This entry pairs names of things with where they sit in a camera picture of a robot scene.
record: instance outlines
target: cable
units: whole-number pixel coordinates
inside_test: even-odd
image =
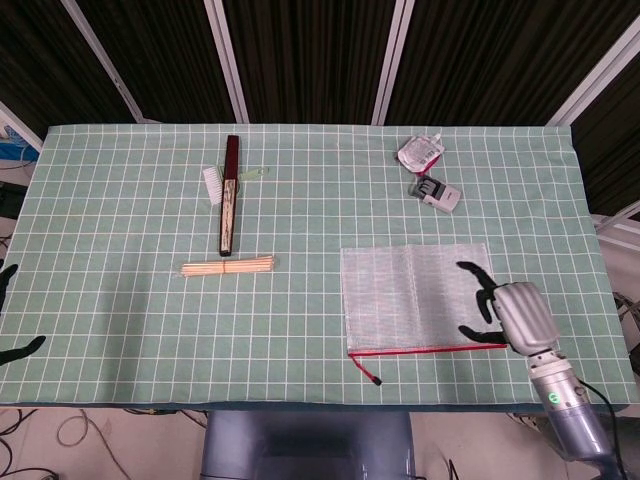
[[[9,461],[7,462],[7,465],[5,466],[5,468],[2,470],[2,473],[0,473],[0,478],[9,477],[11,475],[15,475],[16,473],[22,473],[22,472],[46,472],[49,474],[52,480],[60,479],[60,477],[56,472],[43,467],[20,468],[17,470],[9,471],[9,469],[11,468],[11,465],[13,465],[13,450],[11,449],[11,445],[9,445],[9,443],[4,438],[1,438],[1,437],[10,435],[13,432],[15,432],[20,427],[20,425],[22,425],[31,415],[33,415],[37,411],[38,409],[34,409],[34,410],[31,410],[26,415],[23,415],[22,409],[18,409],[18,421],[13,425],[11,425],[10,427],[5,428],[2,432],[0,432],[0,445],[2,445],[7,450],[7,455],[9,456]]]
[[[89,433],[89,425],[91,425],[95,429],[95,431],[98,432],[98,435],[100,436],[100,440],[102,440],[102,444],[107,449],[107,452],[109,452],[109,456],[111,457],[111,460],[113,460],[113,463],[116,464],[116,467],[118,467],[118,470],[120,470],[120,472],[122,472],[122,475],[124,475],[124,477],[127,480],[131,480],[131,477],[129,476],[127,471],[122,467],[122,465],[120,465],[120,462],[118,462],[118,460],[116,459],[115,455],[113,454],[113,451],[111,450],[111,447],[109,446],[109,443],[107,442],[107,439],[104,438],[104,435],[102,434],[102,431],[100,430],[100,427],[98,427],[98,425],[96,425],[95,422],[93,420],[91,420],[87,416],[87,412],[85,412],[83,408],[80,408],[79,410],[80,410],[81,415],[74,415],[72,417],[67,418],[58,427],[58,430],[56,431],[56,441],[58,442],[58,444],[63,446],[63,447],[75,447],[75,446],[79,445],[85,438],[87,438],[87,435]],[[73,420],[82,420],[83,421],[84,429],[83,429],[82,435],[80,435],[80,438],[78,438],[78,440],[76,440],[75,442],[65,443],[60,438],[60,431],[64,428],[64,426],[67,423],[69,423],[69,422],[71,422]]]
[[[49,474],[49,476],[47,477],[47,480],[49,479],[60,480],[60,476],[53,470],[49,470],[48,468],[40,468],[40,467],[19,468],[17,470],[13,470],[11,472],[7,472],[3,475],[0,475],[0,478],[9,477],[11,475],[15,475],[16,473],[22,473],[22,472],[47,472]]]
[[[178,413],[177,410],[155,410],[153,408],[150,408],[149,410],[123,408],[123,410],[131,415],[174,415]]]
[[[0,432],[0,437],[5,436],[5,435],[9,435],[13,432],[15,432],[18,427],[20,427],[20,425],[22,425],[22,423],[29,418],[31,415],[33,415],[34,413],[36,413],[38,411],[38,409],[34,409],[31,410],[29,413],[27,413],[26,415],[22,415],[22,409],[19,408],[18,409],[18,420],[16,421],[16,423],[14,423],[13,425],[11,425],[10,427],[5,428],[4,430],[2,430]]]
[[[620,439],[618,438],[618,419],[616,417],[616,412],[613,411],[613,407],[611,406],[611,402],[601,394],[595,387],[589,385],[587,382],[578,379],[581,385],[587,387],[593,393],[595,393],[600,400],[602,400],[607,408],[609,409],[609,415],[611,415],[611,423],[613,428],[613,448],[616,454],[616,462],[618,463],[618,470],[620,470],[620,475],[622,475],[623,480],[628,480],[627,472],[624,470],[624,464],[622,463],[622,453],[620,452]]]
[[[449,480],[460,480],[458,477],[458,472],[456,471],[456,466],[453,464],[453,460],[449,459]]]
[[[200,420],[198,420],[197,418],[189,415],[185,410],[180,410],[180,413],[183,414],[185,417],[187,417],[189,420],[191,420],[193,423],[200,425],[202,428],[207,428],[207,426],[204,423],[200,422]]]

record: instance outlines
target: metal frame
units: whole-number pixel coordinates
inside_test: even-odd
[[[571,125],[640,52],[640,16],[627,28],[547,125]]]
[[[415,0],[396,0],[371,125],[384,125]]]
[[[620,220],[626,220],[628,218],[631,218],[638,212],[640,212],[640,200],[623,208],[614,216],[596,223],[595,228],[596,228],[596,234],[598,235],[598,240],[602,240],[603,242],[607,242],[607,243],[612,243],[614,245],[618,245],[619,247],[624,247],[628,250],[634,250],[636,252],[640,252],[640,245],[634,245],[629,242],[624,242],[622,240],[618,240],[615,238],[607,237],[606,235],[602,235],[602,232],[604,232],[605,230],[609,228],[616,228],[619,230],[624,230],[626,232],[636,234],[640,237],[640,228],[635,228],[629,225],[618,223],[620,222]]]
[[[100,40],[98,40],[98,37],[91,28],[91,25],[89,25],[84,13],[80,10],[76,0],[60,0],[60,3],[62,3],[64,8],[67,10],[67,13],[73,20],[73,23],[75,23],[78,30],[80,30],[80,33],[89,44],[89,47],[91,47],[91,50],[93,50],[93,53],[100,61],[102,68],[104,68],[107,75],[109,75],[109,78],[116,87],[116,90],[118,90],[118,93],[122,96],[122,99],[127,105],[127,108],[131,112],[134,120],[137,123],[149,123],[149,121],[142,115],[140,107],[138,107],[133,95],[131,95],[131,92],[125,85],[124,80],[122,80],[122,77],[118,73],[118,70],[113,65],[113,62],[111,62],[109,55],[107,55],[107,52],[102,47]]]
[[[236,57],[233,53],[233,44],[231,43],[231,35],[227,26],[227,17],[224,14],[224,5],[222,0],[203,0],[204,7],[209,17],[209,25],[213,40],[220,57],[220,66],[224,74],[224,81],[227,84],[229,99],[233,107],[233,113],[237,123],[251,123],[249,114],[247,113],[247,105],[244,101],[244,93],[242,92],[242,83],[240,82],[240,74],[236,64]]]
[[[0,119],[13,128],[25,141],[38,152],[42,151],[42,139],[13,113],[9,107],[0,101]]]

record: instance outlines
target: green grid tablecloth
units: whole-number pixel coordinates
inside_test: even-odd
[[[442,133],[432,175],[463,192],[452,215],[407,194],[393,159]],[[189,278],[215,260],[218,207],[202,170],[240,135],[236,257],[273,273]],[[508,350],[346,357],[342,247],[485,243],[498,282],[535,282],[560,347],[613,403],[635,402],[629,362],[568,128],[77,125],[47,136],[16,227],[0,349],[44,346],[0,372],[0,402],[523,404]]]

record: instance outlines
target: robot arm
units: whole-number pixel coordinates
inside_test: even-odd
[[[556,437],[571,460],[589,463],[603,480],[626,480],[587,392],[569,361],[554,350],[560,336],[549,307],[533,283],[497,285],[479,266],[458,262],[478,279],[476,300],[482,316],[492,323],[491,305],[503,331],[480,333],[460,326],[462,334],[481,343],[508,343],[527,357],[529,378],[544,405]]]

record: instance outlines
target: black cable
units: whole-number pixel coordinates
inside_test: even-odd
[[[14,423],[13,425],[11,425],[10,427],[5,428],[3,431],[0,432],[0,437],[4,436],[4,435],[9,435],[13,432],[15,432],[20,425],[22,425],[22,423],[29,418],[31,415],[33,415],[34,413],[36,413],[38,411],[38,409],[34,409],[31,410],[29,413],[27,413],[26,415],[22,414],[22,409],[19,408],[18,409],[18,421],[16,423]]]
[[[7,466],[4,467],[4,470],[2,471],[2,473],[0,473],[0,478],[2,478],[7,474],[7,472],[11,468],[11,464],[13,463],[13,450],[11,450],[11,446],[3,438],[0,438],[0,444],[2,444],[2,446],[7,449],[7,454],[9,455]]]
[[[458,472],[456,471],[456,466],[453,464],[453,460],[449,459],[449,480],[460,480],[458,477]]]
[[[180,413],[183,414],[185,417],[187,417],[189,420],[191,420],[193,423],[200,425],[202,428],[207,428],[207,426],[204,423],[200,422],[197,418],[192,417],[186,411],[180,410]]]
[[[174,415],[178,413],[177,410],[140,410],[137,408],[123,408],[123,410],[131,415]]]
[[[53,470],[49,470],[48,468],[40,468],[40,467],[29,467],[29,468],[19,468],[18,470],[13,470],[11,472],[4,473],[0,475],[0,478],[9,477],[11,475],[15,475],[16,473],[22,472],[47,472],[49,474],[49,478],[52,480],[59,480],[60,477]]]
[[[4,438],[1,438],[1,437],[10,435],[13,432],[15,432],[20,427],[20,425],[22,425],[27,420],[27,418],[29,418],[31,415],[33,415],[37,411],[38,409],[36,408],[34,410],[31,410],[26,415],[23,415],[22,409],[18,409],[18,421],[13,425],[11,425],[10,427],[5,428],[2,432],[0,432],[0,445],[2,445],[7,450],[7,454],[9,455],[9,461],[7,462],[7,465],[5,466],[2,473],[0,473],[0,478],[9,477],[11,475],[15,475],[16,473],[38,471],[38,472],[46,472],[54,480],[59,480],[60,477],[58,476],[58,474],[52,470],[49,470],[48,468],[29,467],[29,468],[20,468],[18,470],[13,470],[11,472],[9,471],[9,469],[11,468],[11,465],[13,464],[13,450],[11,449],[11,446],[9,445],[9,443]]]
[[[587,387],[589,390],[595,393],[598,397],[600,397],[600,400],[602,400],[607,406],[607,409],[609,409],[609,415],[611,415],[611,423],[612,423],[612,429],[613,429],[613,449],[615,450],[615,454],[616,454],[616,462],[618,463],[618,470],[620,470],[620,475],[622,475],[622,478],[624,480],[628,480],[627,472],[625,472],[624,464],[622,463],[622,453],[620,452],[620,439],[618,438],[618,419],[616,417],[616,412],[613,411],[613,406],[611,406],[611,402],[609,402],[607,397],[601,394],[595,387],[589,385],[587,382],[584,382],[580,379],[578,379],[578,381],[583,386]]]

